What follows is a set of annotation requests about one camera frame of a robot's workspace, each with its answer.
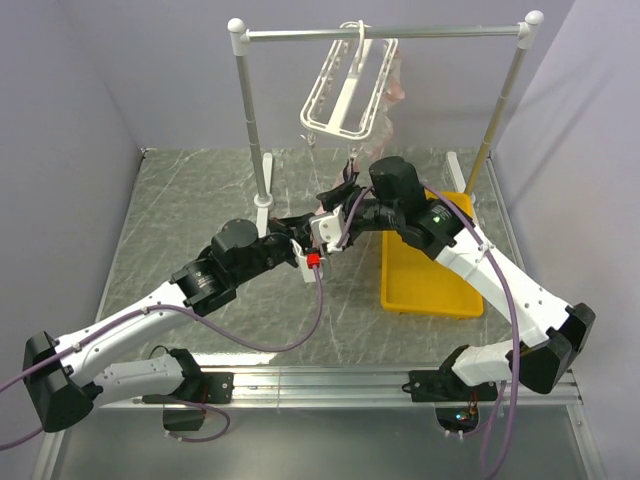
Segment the white pink underwear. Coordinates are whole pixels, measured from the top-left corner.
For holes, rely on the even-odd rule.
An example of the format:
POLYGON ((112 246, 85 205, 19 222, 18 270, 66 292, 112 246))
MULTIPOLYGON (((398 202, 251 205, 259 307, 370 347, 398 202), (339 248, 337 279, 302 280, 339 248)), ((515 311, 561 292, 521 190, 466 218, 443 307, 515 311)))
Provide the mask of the white pink underwear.
POLYGON ((401 55, 397 51, 391 62, 389 76, 383 90, 377 116, 374 120, 372 136, 364 142, 361 150, 372 161, 381 158, 383 150, 394 135, 394 127, 389 111, 405 98, 401 85, 401 55))

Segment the white near-corner hanger clip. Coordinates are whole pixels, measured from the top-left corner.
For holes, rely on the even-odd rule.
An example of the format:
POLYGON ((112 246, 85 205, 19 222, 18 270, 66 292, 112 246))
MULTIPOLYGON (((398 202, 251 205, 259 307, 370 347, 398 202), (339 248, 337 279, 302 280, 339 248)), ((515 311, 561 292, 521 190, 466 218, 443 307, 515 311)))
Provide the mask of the white near-corner hanger clip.
POLYGON ((316 135, 312 131, 307 131, 305 134, 301 134, 301 138, 305 141, 306 145, 312 149, 316 144, 316 135))

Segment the white plastic clip hanger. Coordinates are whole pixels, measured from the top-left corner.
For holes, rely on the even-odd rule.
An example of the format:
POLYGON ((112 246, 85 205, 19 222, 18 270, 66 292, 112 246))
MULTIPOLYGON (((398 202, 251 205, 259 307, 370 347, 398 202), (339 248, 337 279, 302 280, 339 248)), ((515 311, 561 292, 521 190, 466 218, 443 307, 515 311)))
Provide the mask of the white plastic clip hanger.
POLYGON ((371 137, 374 121, 381 112, 383 95, 388 91, 393 61, 399 40, 371 39, 363 21, 347 21, 340 25, 353 29, 352 39, 335 39, 299 114, 301 125, 310 133, 360 142, 371 137), (372 48, 381 49, 380 65, 372 70, 375 80, 364 91, 362 110, 352 108, 372 48))

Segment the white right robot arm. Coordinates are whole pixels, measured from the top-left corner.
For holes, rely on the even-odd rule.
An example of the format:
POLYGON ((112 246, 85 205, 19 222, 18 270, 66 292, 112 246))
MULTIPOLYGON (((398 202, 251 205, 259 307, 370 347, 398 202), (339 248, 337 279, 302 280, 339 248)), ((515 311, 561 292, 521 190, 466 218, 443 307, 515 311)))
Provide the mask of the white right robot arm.
POLYGON ((462 345, 441 364, 446 398, 460 400, 490 382, 511 381, 548 394, 583 351, 595 322, 584 303, 571 305, 541 287, 504 256, 470 215, 422 182, 413 164, 385 157, 369 168, 371 187, 351 174, 318 195, 330 226, 322 243, 337 252, 366 231, 401 240, 473 287, 512 327, 509 341, 462 345))

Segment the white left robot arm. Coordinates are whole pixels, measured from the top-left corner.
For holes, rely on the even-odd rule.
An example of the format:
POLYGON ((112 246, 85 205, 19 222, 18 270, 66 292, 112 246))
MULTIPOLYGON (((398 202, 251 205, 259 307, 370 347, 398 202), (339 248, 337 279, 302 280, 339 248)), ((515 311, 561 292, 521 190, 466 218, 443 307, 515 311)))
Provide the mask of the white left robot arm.
POLYGON ((21 379, 43 431, 65 430, 96 407, 136 396, 192 402, 204 388, 199 364, 185 349, 157 359, 122 363, 134 347, 234 301, 238 288, 287 263, 321 278, 313 265, 310 215, 271 219, 260 235, 246 219, 227 222, 192 261, 143 299, 71 334, 42 331, 25 345, 21 379))

